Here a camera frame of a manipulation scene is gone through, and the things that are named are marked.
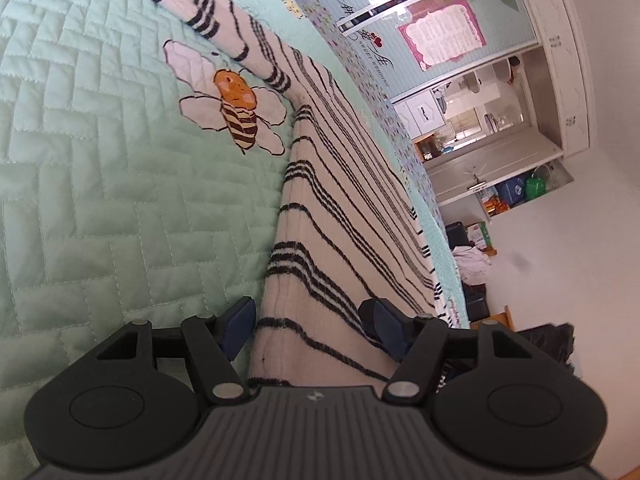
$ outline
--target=wall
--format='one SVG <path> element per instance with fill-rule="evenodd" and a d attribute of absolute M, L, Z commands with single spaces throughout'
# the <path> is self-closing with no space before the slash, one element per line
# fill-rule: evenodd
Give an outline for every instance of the wall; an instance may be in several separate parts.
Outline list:
<path fill-rule="evenodd" d="M 640 0 L 572 0 L 584 36 L 595 94 L 590 139 L 640 186 Z"/>
<path fill-rule="evenodd" d="M 575 182 L 492 219 L 488 301 L 518 329 L 575 326 L 583 378 L 609 412 L 594 466 L 617 478 L 640 460 L 640 198 L 599 150 L 565 166 Z"/>

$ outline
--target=striped blanket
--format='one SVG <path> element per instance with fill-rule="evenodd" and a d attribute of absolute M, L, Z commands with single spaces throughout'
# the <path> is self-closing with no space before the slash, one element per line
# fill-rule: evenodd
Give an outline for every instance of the striped blanket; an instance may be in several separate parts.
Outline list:
<path fill-rule="evenodd" d="M 283 94 L 297 111 L 251 382 L 380 388 L 396 363 L 357 307 L 387 298 L 449 319 L 406 192 L 332 74 L 230 0 L 153 0 Z"/>

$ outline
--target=bed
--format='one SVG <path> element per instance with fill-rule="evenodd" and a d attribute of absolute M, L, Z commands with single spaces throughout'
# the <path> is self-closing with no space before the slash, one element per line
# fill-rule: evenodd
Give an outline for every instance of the bed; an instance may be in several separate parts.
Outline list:
<path fill-rule="evenodd" d="M 309 22 L 256 1 L 260 21 L 230 0 L 0 0 L 6 478 L 37 464 L 33 392 L 133 319 L 253 296 L 234 365 L 254 385 L 379 387 L 395 364 L 354 316 L 373 295 L 465 326 L 401 137 Z"/>

